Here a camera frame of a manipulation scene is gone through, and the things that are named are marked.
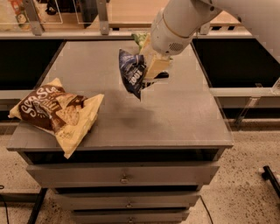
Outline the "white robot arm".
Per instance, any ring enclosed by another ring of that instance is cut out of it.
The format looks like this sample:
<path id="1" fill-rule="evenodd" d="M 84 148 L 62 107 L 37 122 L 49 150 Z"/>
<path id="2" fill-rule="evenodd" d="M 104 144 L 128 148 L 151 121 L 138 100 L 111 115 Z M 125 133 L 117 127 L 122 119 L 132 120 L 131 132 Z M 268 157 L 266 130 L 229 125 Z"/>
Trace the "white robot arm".
<path id="1" fill-rule="evenodd" d="M 212 25 L 230 26 L 230 18 L 280 62 L 280 0 L 169 0 L 154 17 L 143 44 L 143 78 L 153 81 L 196 32 L 207 35 Z"/>

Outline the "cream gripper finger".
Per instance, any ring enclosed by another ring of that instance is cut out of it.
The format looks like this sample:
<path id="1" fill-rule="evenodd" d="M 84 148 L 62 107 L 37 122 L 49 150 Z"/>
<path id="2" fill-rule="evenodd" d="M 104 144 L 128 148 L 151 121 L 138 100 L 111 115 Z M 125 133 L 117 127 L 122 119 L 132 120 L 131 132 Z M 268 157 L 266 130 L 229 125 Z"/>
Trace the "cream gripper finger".
<path id="1" fill-rule="evenodd" d="M 151 61 L 152 48 L 150 35 L 146 36 L 145 41 L 143 42 L 142 48 L 140 50 L 140 54 L 143 55 L 146 63 L 149 63 Z"/>
<path id="2" fill-rule="evenodd" d="M 144 78 L 147 80 L 154 79 L 170 65 L 169 60 L 154 59 L 147 68 Z"/>

